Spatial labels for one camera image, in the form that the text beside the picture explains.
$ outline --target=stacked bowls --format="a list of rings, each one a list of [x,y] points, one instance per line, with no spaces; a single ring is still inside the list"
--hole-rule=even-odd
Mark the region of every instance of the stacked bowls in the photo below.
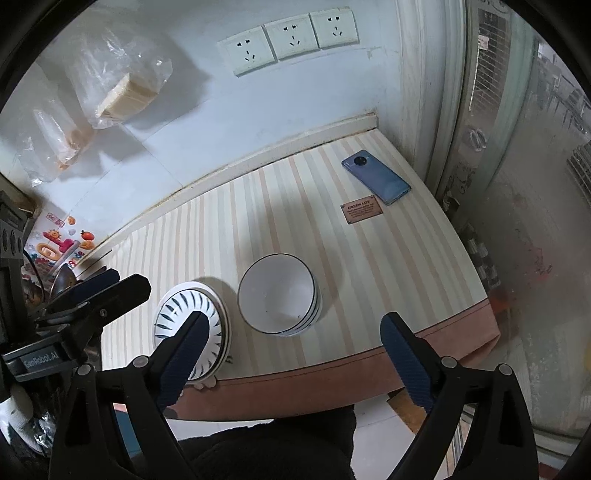
[[[318,321],[322,296],[318,282],[302,260],[273,254],[252,264],[242,277],[238,307],[255,330],[290,337]]]
[[[181,283],[160,300],[156,312],[154,347],[174,336],[191,313],[203,312],[207,316],[209,338],[187,381],[200,383],[211,379],[226,361],[232,336],[228,313],[218,294],[200,282]]]

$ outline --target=blue smartphone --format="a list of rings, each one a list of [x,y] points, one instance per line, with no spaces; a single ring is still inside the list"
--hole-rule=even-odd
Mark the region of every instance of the blue smartphone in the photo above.
[[[410,192],[410,185],[367,150],[357,152],[343,166],[369,188],[386,205],[392,205]]]

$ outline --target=plastic bag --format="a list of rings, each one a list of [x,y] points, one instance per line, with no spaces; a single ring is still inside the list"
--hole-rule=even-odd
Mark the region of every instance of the plastic bag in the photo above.
[[[74,121],[53,85],[33,63],[2,112],[0,134],[13,147],[33,186],[50,182],[89,145],[94,130]]]
[[[49,457],[56,437],[56,419],[48,411],[45,411],[39,418],[33,419],[33,422],[35,441]]]
[[[172,61],[140,33],[130,12],[96,5],[44,55],[66,71],[94,128],[111,127],[141,112],[173,72]]]

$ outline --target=striped tablecloth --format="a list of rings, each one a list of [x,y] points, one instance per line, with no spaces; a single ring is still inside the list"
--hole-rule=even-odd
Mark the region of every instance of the striped tablecloth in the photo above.
[[[348,225],[340,205],[371,194],[340,162],[366,149],[412,186],[383,215]],[[236,292],[258,258],[286,252],[318,279],[322,319],[296,338],[275,338],[241,318]],[[226,303],[230,354],[221,379],[316,365],[381,345],[379,322],[398,311],[417,332],[486,294],[443,211],[377,129],[285,158],[215,188],[133,232],[103,260],[122,277],[146,276],[150,300],[105,328],[103,367],[149,355],[155,308],[172,286],[201,279]]]

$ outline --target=white bowl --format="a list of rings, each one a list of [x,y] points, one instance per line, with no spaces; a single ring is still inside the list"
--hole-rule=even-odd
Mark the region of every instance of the white bowl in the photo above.
[[[280,335],[300,327],[316,304],[312,272],[288,254],[269,255],[252,264],[238,288],[242,317],[262,333]]]
[[[302,333],[304,333],[307,329],[312,327],[320,319],[320,316],[322,314],[322,307],[323,307],[322,296],[320,295],[320,290],[319,290],[314,310],[312,312],[310,312],[310,315],[308,316],[306,321],[300,323],[297,327],[295,327],[287,332],[280,333],[279,336],[293,337],[293,336],[301,335]]]

